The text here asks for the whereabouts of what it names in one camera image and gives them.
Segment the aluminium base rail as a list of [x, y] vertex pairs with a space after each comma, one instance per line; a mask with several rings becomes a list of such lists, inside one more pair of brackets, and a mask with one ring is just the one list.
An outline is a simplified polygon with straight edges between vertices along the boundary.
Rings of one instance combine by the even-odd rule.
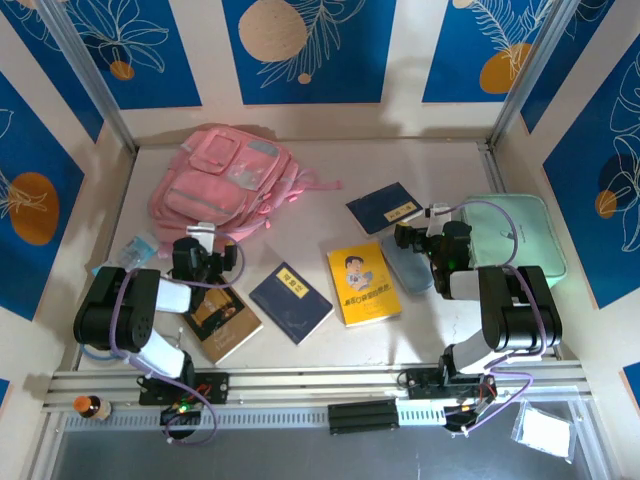
[[[406, 399], [407, 390], [398, 375], [405, 367], [231, 369], [227, 404], [246, 407], [321, 406], [349, 401]], [[563, 395], [590, 399], [592, 389], [578, 361], [543, 361], [516, 364], [502, 373], [525, 372], [534, 377], [526, 391], [535, 401]], [[132, 370], [86, 370], [57, 372], [45, 394], [48, 412], [72, 409], [79, 395], [101, 396], [117, 406], [139, 406], [138, 374]]]

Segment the navy book yellow label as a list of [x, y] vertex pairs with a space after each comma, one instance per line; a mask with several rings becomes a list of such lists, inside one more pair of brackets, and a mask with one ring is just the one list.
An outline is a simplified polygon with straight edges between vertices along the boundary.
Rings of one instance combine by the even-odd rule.
[[334, 313], [333, 304], [286, 262], [254, 288], [249, 298], [295, 345]]
[[352, 200], [346, 207], [367, 236], [377, 235], [398, 222], [410, 221], [424, 210], [400, 182]]

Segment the yellow cartoon cover book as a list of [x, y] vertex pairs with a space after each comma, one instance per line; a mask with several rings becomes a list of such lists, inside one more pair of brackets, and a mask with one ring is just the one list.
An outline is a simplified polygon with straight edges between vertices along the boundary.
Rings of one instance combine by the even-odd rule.
[[378, 242], [333, 250], [327, 258], [346, 327], [387, 320], [402, 313]]

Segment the mint green zip pouch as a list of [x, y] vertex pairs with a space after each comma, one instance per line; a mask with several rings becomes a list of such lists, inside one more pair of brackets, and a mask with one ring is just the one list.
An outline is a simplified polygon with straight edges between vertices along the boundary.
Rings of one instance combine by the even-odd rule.
[[460, 219], [472, 227], [471, 264], [539, 266], [549, 286], [567, 274], [567, 262], [546, 204], [528, 194], [476, 195], [465, 200]]

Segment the grey blue pencil case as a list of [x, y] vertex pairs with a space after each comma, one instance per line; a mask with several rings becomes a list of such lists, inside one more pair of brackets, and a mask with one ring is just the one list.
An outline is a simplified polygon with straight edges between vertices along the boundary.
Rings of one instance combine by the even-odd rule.
[[422, 254], [413, 253], [411, 249], [401, 249], [392, 235], [381, 240], [381, 250], [409, 295], [423, 294], [434, 285], [430, 266]]

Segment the pink backpack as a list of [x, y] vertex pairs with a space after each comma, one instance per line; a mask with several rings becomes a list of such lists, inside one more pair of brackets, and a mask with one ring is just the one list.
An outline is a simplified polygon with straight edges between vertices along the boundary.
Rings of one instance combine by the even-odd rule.
[[171, 244], [189, 227], [212, 224], [240, 241], [270, 227], [269, 217], [307, 190], [339, 190], [303, 169], [281, 144], [229, 127], [190, 135], [148, 203], [155, 238]]

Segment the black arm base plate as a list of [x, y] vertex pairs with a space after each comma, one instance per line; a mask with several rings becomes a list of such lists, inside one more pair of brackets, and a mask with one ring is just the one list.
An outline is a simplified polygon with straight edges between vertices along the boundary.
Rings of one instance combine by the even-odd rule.
[[411, 400], [494, 400], [497, 396], [494, 378], [484, 374], [450, 375], [438, 368], [409, 368], [403, 374]]
[[[227, 401], [229, 378], [227, 373], [196, 373], [186, 384], [197, 390], [210, 403], [218, 405]], [[181, 388], [157, 379], [139, 376], [136, 383], [140, 388], [139, 404], [143, 406], [169, 406], [190, 397], [190, 394]]]

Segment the clear bag white contents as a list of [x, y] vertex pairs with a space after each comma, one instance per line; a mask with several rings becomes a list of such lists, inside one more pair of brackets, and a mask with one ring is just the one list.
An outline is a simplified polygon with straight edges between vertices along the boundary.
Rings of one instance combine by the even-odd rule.
[[511, 439], [571, 464], [575, 454], [577, 432], [573, 422], [524, 401], [516, 415]]

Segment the aluminium frame post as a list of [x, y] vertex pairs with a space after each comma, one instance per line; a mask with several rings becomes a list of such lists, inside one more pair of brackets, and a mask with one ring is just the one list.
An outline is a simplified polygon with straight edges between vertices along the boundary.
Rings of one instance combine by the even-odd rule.
[[486, 144], [492, 153], [497, 150], [500, 142], [505, 138], [510, 124], [517, 117], [529, 97], [566, 26], [573, 17], [579, 2], [580, 0], [553, 0], [549, 15], [541, 26], [524, 65], [506, 97], [491, 133], [487, 137]]
[[120, 109], [66, 10], [56, 0], [34, 0], [36, 9], [58, 47], [115, 137], [134, 159], [133, 140]]

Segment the grey slotted strip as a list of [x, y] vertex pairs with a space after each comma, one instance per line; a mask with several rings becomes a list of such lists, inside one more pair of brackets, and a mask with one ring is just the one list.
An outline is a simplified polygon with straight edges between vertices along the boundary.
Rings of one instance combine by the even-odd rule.
[[[216, 422], [206, 411], [199, 419], [172, 426], [172, 430], [240, 430], [240, 429], [329, 429], [326, 407], [309, 408], [222, 408], [216, 410]], [[64, 424], [65, 432], [99, 431], [161, 431], [160, 412], [156, 410], [120, 411], [106, 420], [70, 415]]]

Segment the black and gold book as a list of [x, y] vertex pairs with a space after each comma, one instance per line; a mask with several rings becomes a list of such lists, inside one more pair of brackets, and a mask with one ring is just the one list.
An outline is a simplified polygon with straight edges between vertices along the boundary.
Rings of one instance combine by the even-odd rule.
[[232, 287], [193, 287], [189, 310], [182, 316], [214, 365], [263, 328], [261, 320]]

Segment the blue tissue packet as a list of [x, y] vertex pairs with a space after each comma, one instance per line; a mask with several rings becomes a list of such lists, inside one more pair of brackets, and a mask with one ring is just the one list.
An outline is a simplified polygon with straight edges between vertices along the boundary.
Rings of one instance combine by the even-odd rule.
[[159, 244], [149, 235], [134, 236], [116, 257], [116, 263], [129, 271], [144, 266], [158, 251]]

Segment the brown bottle orange cap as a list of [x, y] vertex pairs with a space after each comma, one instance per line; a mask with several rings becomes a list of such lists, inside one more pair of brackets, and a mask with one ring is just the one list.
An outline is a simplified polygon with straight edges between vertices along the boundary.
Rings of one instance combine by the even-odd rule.
[[78, 396], [74, 399], [72, 406], [82, 418], [86, 419], [104, 421], [111, 416], [112, 412], [111, 403], [95, 395]]

